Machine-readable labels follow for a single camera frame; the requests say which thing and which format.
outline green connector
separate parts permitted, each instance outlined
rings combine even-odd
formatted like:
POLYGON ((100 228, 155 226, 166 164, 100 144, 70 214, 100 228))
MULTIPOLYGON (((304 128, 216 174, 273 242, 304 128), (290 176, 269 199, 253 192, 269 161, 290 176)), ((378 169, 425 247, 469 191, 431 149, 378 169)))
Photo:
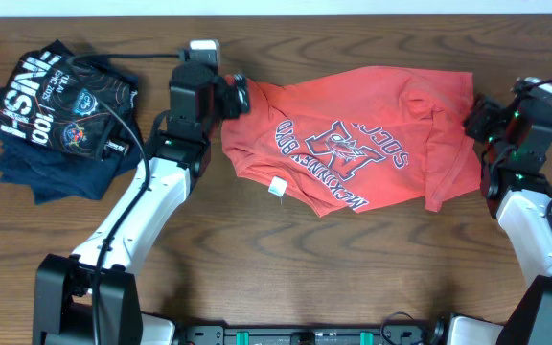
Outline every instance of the green connector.
POLYGON ((248 345, 248 332, 237 332, 236 333, 236 345, 248 345))
POLYGON ((361 332, 360 345, 374 345, 374 334, 370 332, 361 332))

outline wooden table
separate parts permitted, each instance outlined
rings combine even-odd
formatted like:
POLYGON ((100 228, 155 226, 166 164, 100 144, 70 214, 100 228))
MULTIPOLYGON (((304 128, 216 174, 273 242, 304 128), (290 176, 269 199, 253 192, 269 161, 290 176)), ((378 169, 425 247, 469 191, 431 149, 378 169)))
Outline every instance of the wooden table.
MULTIPOLYGON (((367 65, 474 72, 503 102, 516 77, 552 77, 552 16, 0 19, 0 85, 17 59, 56 38, 76 52, 173 52, 220 40, 225 73, 289 84, 367 65)), ((169 106, 173 63, 121 61, 141 77, 138 121, 169 106)), ((552 182, 552 148, 544 169, 552 182)), ((68 255, 104 220, 133 175, 101 201, 35 206, 0 184, 0 344, 28 343, 35 270, 68 255)), ((525 284, 506 235, 479 193, 318 218, 236 178, 215 139, 212 163, 166 223, 138 278, 144 311, 230 324, 379 323, 393 311, 431 319, 459 311, 507 320, 525 284)))

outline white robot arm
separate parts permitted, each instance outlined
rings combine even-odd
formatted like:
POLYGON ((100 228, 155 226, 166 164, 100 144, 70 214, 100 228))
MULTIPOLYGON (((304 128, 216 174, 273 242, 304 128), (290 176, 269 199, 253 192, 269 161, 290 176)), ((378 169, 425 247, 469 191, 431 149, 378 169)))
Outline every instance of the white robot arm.
POLYGON ((552 344, 552 188, 539 173, 552 142, 552 85, 528 78, 513 90, 517 96, 506 107, 480 95, 465 125, 486 146, 481 192, 515 249, 528 290, 504 326, 453 316, 448 345, 552 344))
MULTIPOLYGON (((163 225, 191 192, 191 173, 188 168, 180 168, 176 162, 157 157, 152 158, 149 164, 149 189, 117 231, 110 245, 112 249, 105 257, 105 269, 119 265, 125 272, 138 275, 163 225)), ((78 256, 82 264, 96 265, 102 242, 142 187, 145 175, 144 165, 139 164, 131 185, 109 216, 88 240, 74 249, 72 255, 78 256)))

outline black base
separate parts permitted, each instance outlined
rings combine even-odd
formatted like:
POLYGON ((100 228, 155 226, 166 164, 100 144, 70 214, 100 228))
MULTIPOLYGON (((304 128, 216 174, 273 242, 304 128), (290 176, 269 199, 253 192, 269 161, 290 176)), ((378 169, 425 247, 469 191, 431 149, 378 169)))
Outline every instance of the black base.
MULTIPOLYGON (((427 334, 415 324, 384 326, 384 334, 397 345, 428 344, 427 334)), ((362 328, 225 328, 193 326, 177 331, 180 345, 388 345, 380 326, 362 328)))

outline red t-shirt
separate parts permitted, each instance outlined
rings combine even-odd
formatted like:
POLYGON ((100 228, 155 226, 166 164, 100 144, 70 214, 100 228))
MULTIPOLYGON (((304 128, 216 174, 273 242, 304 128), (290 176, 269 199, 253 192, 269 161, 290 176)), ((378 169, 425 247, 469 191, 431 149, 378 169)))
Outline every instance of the red t-shirt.
POLYGON ((365 67, 285 87, 248 81, 251 112, 225 121, 222 146, 239 177, 286 193, 318 216, 476 190, 480 165, 463 121, 472 74, 365 67))

